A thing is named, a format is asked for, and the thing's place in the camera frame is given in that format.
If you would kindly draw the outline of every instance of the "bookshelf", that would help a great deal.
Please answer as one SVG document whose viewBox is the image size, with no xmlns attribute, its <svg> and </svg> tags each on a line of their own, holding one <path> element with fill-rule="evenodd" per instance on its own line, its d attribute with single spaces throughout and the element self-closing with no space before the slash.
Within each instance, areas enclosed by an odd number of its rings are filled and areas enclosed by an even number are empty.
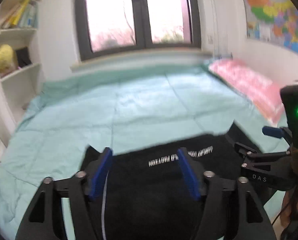
<svg viewBox="0 0 298 240">
<path fill-rule="evenodd" d="M 27 104 L 39 94 L 40 84 L 44 81 L 38 47 L 38 6 L 39 0 L 3 0 L 0 4 L 0 47 L 9 45 L 14 51 L 14 70 L 2 76 L 0 84 L 15 124 L 21 122 Z M 9 20 L 17 16 L 17 23 Z M 31 64 L 18 68 L 15 52 L 26 47 Z"/>
</svg>

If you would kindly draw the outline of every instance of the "mattress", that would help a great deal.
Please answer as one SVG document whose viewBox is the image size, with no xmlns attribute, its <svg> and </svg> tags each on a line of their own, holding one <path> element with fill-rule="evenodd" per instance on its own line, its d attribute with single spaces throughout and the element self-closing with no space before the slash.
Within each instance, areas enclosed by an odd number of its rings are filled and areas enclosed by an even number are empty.
<svg viewBox="0 0 298 240">
<path fill-rule="evenodd" d="M 201 66 L 159 65 L 97 72 L 49 82 L 29 105 L 0 164 L 0 231 L 15 239 L 42 179 L 72 176 L 88 145 L 115 155 L 153 145 L 226 132 L 235 121 L 263 152 L 283 151 L 283 140 L 262 134 L 269 125 L 256 107 Z M 286 125 L 282 117 L 280 126 Z M 270 218 L 283 192 L 266 204 Z M 74 239 L 63 200 L 68 239 Z"/>
</svg>

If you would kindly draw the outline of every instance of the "hand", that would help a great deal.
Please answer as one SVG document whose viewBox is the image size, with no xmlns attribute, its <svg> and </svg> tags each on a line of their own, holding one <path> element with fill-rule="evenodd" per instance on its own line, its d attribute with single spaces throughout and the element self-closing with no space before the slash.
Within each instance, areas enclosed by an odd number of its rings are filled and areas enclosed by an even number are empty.
<svg viewBox="0 0 298 240">
<path fill-rule="evenodd" d="M 284 208 L 289 203 L 290 197 L 291 197 L 291 192 L 287 191 L 283 200 L 282 208 Z M 290 214 L 291 214 L 291 205 L 289 205 L 286 208 L 286 210 L 280 215 L 280 223 L 282 227 L 286 228 L 289 225 Z"/>
</svg>

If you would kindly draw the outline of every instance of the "silver bolt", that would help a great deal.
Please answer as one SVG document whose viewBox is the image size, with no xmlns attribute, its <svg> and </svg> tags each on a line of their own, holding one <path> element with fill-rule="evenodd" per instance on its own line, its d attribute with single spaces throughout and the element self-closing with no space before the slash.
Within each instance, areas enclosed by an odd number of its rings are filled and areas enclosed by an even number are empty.
<svg viewBox="0 0 298 240">
<path fill-rule="evenodd" d="M 213 176 L 215 176 L 215 173 L 212 171 L 205 171 L 203 174 L 208 178 L 212 178 Z"/>
<path fill-rule="evenodd" d="M 238 180 L 239 180 L 240 183 L 247 183 L 248 182 L 248 179 L 246 177 L 239 177 Z"/>
<path fill-rule="evenodd" d="M 84 176 L 86 176 L 87 174 L 85 173 L 85 171 L 78 171 L 76 173 L 76 177 L 78 178 L 83 178 Z"/>
<path fill-rule="evenodd" d="M 44 184 L 49 184 L 49 183 L 51 183 L 52 181 L 53 181 L 53 179 L 52 179 L 51 177 L 46 177 L 46 178 L 44 178 L 43 183 L 44 183 Z"/>
</svg>

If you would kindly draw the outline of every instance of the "window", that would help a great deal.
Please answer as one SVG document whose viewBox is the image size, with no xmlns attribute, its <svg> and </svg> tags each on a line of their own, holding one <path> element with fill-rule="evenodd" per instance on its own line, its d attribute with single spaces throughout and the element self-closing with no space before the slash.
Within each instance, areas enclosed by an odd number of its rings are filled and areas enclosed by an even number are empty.
<svg viewBox="0 0 298 240">
<path fill-rule="evenodd" d="M 201 47 L 197 0 L 76 0 L 81 60 L 146 48 Z"/>
</svg>

